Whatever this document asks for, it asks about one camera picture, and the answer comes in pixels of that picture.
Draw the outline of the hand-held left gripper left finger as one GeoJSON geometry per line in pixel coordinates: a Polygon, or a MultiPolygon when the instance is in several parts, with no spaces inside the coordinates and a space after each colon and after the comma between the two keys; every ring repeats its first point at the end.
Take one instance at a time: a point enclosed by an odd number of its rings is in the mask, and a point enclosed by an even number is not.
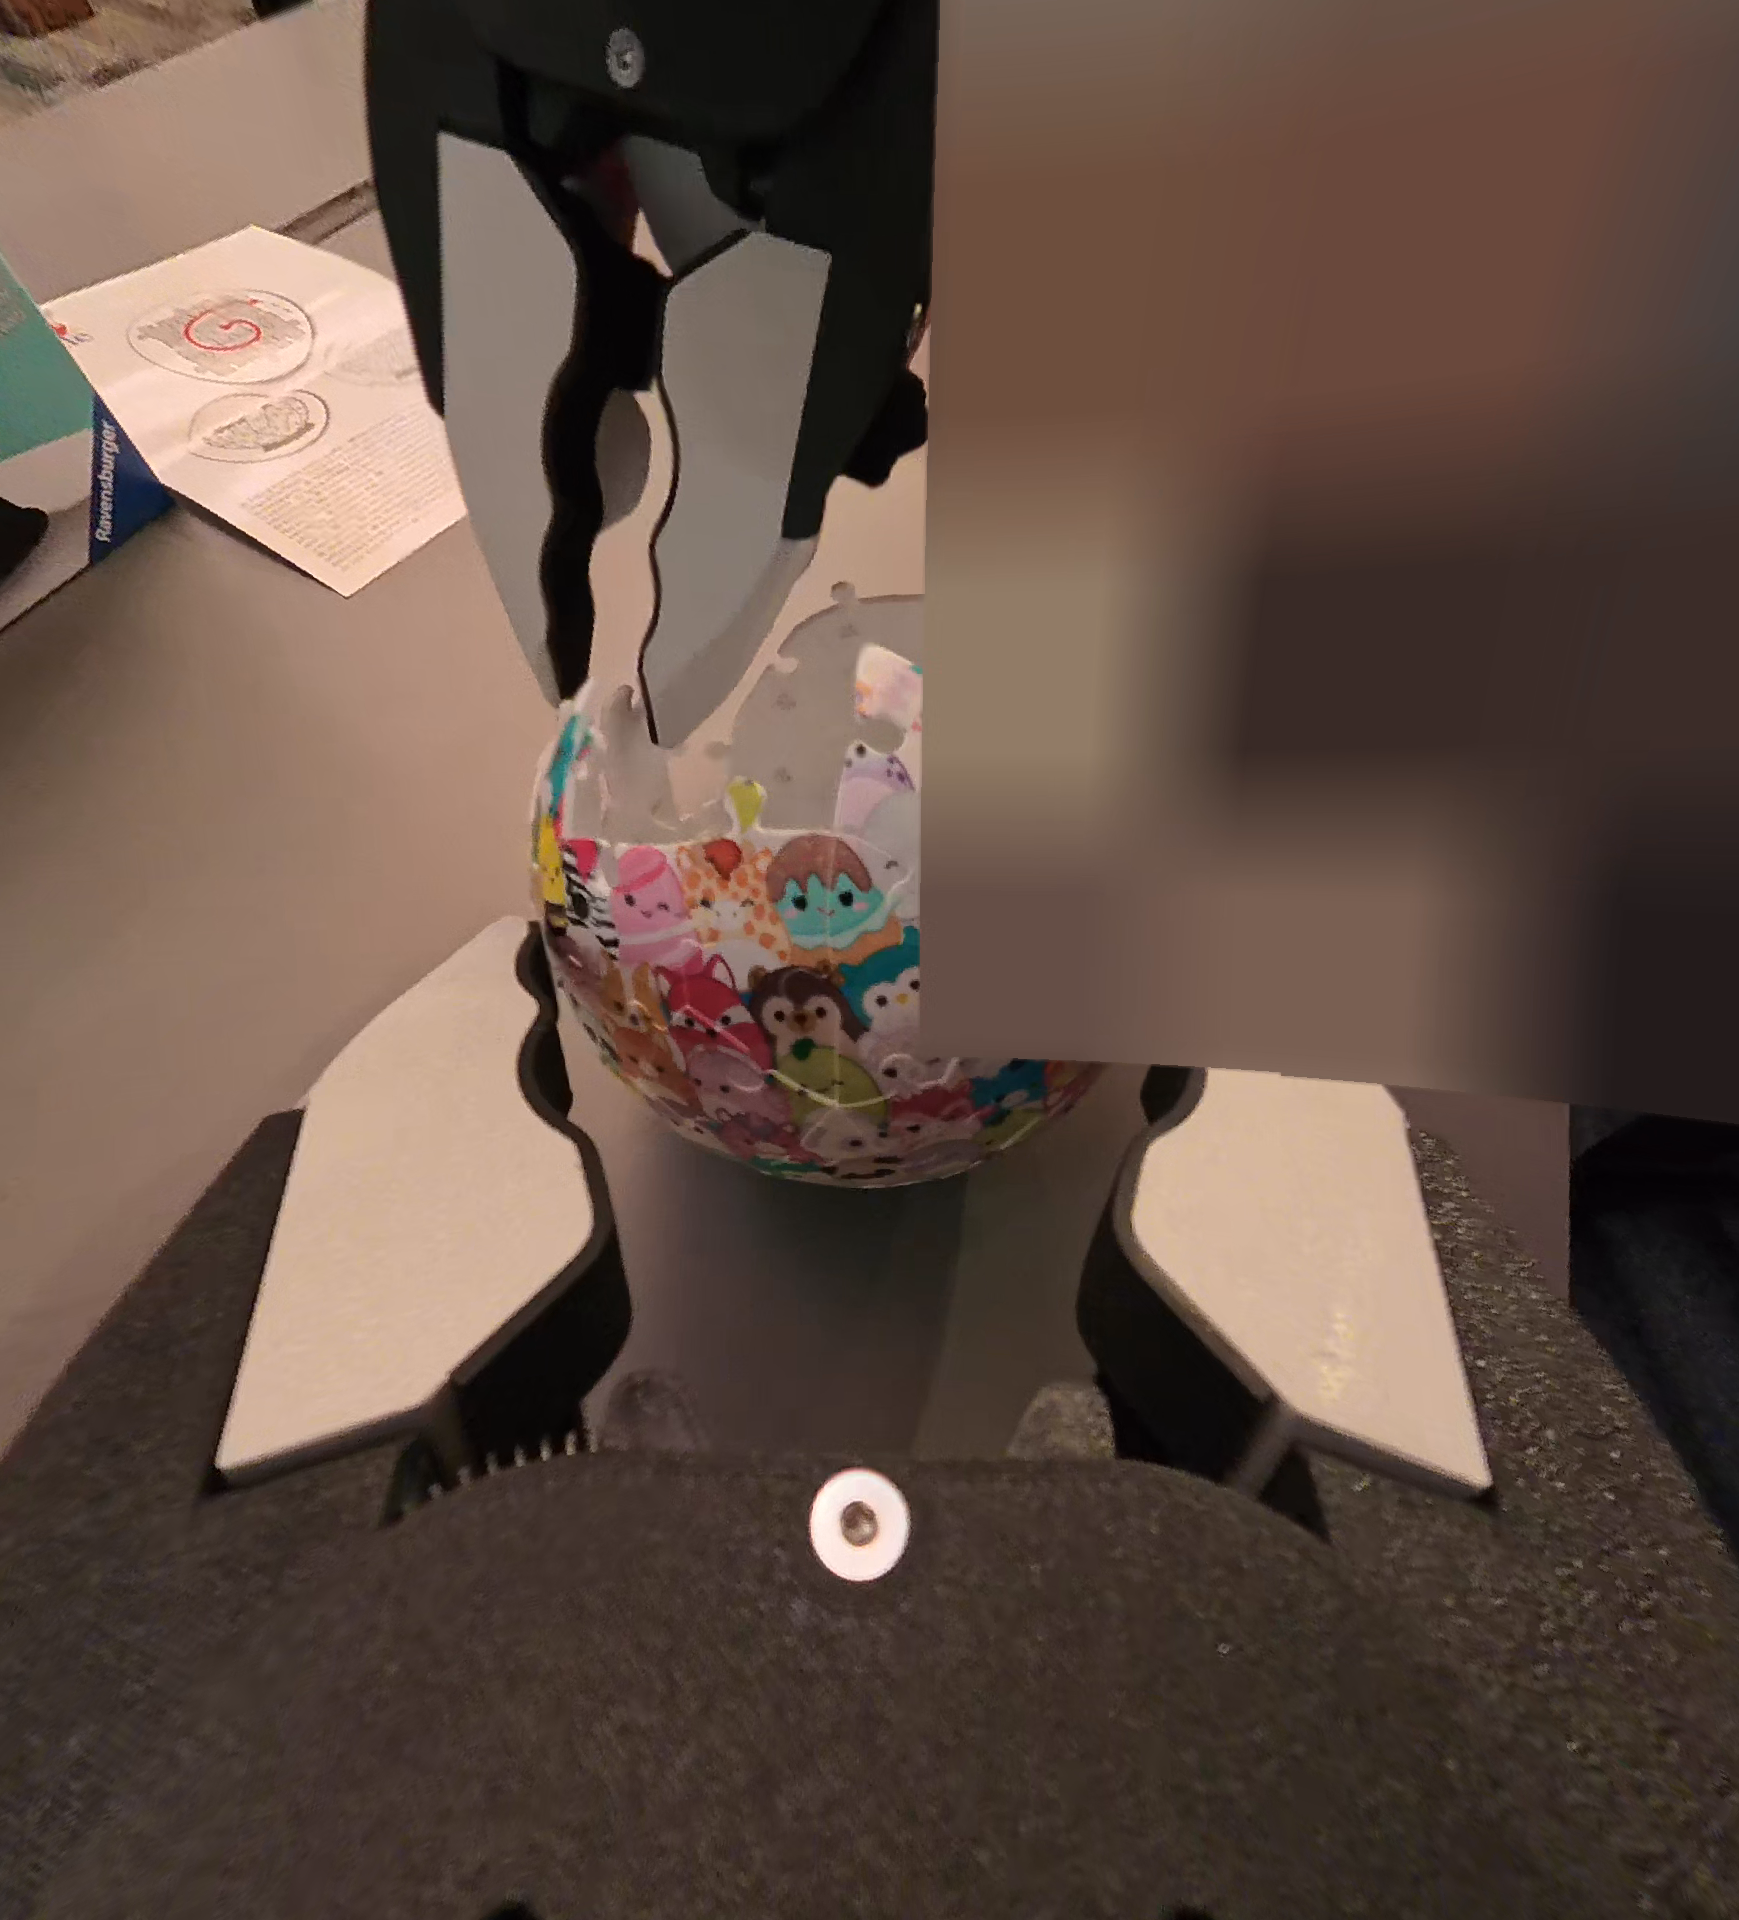
{"type": "Polygon", "coordinates": [[[618,1358],[618,1240],[558,1023],[537,932],[504,919],[313,1083],[225,1483],[414,1437],[456,1474],[573,1424],[618,1358]]]}

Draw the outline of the colourful cartoon puzzle ball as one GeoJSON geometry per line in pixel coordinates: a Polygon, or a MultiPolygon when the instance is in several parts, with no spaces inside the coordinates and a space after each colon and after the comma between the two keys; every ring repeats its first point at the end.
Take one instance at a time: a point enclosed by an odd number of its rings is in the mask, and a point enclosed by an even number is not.
{"type": "Polygon", "coordinates": [[[724,737],[663,751],[632,687],[592,685],[542,764],[559,995],[658,1116],[776,1179],[947,1180],[1107,1073],[924,1040],[924,608],[840,584],[724,737]]]}

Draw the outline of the dark blue clothing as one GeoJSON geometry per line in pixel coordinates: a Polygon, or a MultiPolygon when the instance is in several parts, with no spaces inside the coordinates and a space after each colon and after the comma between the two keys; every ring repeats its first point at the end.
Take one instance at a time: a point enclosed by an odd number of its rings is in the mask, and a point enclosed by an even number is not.
{"type": "Polygon", "coordinates": [[[1739,1557],[1739,1124],[1571,1111],[1571,1298],[1739,1557]]]}

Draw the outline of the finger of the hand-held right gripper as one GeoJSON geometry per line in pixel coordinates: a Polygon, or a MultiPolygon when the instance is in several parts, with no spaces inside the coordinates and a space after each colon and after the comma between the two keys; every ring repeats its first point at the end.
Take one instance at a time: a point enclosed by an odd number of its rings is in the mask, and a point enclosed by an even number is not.
{"type": "Polygon", "coordinates": [[[623,156],[670,267],[655,385],[674,468],[639,676],[653,742],[677,749],[737,690],[816,551],[786,509],[832,261],[743,221],[684,148],[632,136],[623,156]]]}
{"type": "Polygon", "coordinates": [[[593,156],[436,138],[441,418],[468,523],[543,695],[592,678],[593,554],[653,538],[663,271],[637,249],[628,140],[593,156]]]}

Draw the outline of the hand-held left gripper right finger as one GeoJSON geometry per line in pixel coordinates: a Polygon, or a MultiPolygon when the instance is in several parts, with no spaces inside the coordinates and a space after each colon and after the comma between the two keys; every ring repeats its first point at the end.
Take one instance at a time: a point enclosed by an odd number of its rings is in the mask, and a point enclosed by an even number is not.
{"type": "Polygon", "coordinates": [[[1381,1087],[1151,1069],[1075,1324],[1142,1457],[1269,1499],[1297,1457],[1493,1474],[1408,1131],[1381,1087]]]}

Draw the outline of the white instruction leaflet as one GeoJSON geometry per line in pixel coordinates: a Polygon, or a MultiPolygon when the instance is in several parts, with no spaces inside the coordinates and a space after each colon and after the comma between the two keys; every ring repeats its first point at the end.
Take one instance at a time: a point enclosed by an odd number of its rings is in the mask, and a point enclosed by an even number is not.
{"type": "Polygon", "coordinates": [[[339,596],[467,513],[372,269],[246,226],[43,314],[170,491],[339,596]]]}

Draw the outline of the patterned rug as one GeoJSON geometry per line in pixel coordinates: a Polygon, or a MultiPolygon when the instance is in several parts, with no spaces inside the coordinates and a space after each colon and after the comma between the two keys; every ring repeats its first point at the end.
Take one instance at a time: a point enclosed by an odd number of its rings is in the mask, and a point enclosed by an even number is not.
{"type": "Polygon", "coordinates": [[[287,11],[287,2],[0,2],[0,131],[287,11]]]}

